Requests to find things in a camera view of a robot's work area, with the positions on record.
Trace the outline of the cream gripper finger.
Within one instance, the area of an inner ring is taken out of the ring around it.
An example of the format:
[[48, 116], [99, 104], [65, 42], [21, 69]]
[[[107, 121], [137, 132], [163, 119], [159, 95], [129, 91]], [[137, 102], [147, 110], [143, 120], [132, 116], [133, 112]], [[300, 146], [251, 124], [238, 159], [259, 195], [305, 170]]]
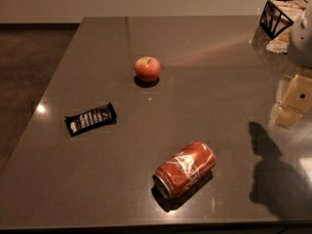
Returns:
[[312, 107], [312, 78], [302, 73], [291, 78], [283, 100], [276, 101], [271, 112], [271, 121], [285, 129], [293, 127]]
[[275, 99], [277, 102], [281, 102], [283, 100], [287, 92], [287, 89], [289, 87], [291, 79], [292, 79], [291, 77], [285, 76], [280, 80], [278, 84], [276, 96], [275, 96]]

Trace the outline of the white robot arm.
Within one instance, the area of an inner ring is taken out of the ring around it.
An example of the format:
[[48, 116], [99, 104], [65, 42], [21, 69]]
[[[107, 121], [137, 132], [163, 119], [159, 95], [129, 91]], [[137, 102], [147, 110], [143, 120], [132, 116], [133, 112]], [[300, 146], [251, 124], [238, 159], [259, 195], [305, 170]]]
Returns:
[[301, 70], [285, 75], [279, 83], [272, 107], [271, 122], [289, 129], [312, 107], [312, 6], [292, 25], [288, 46], [289, 60]]

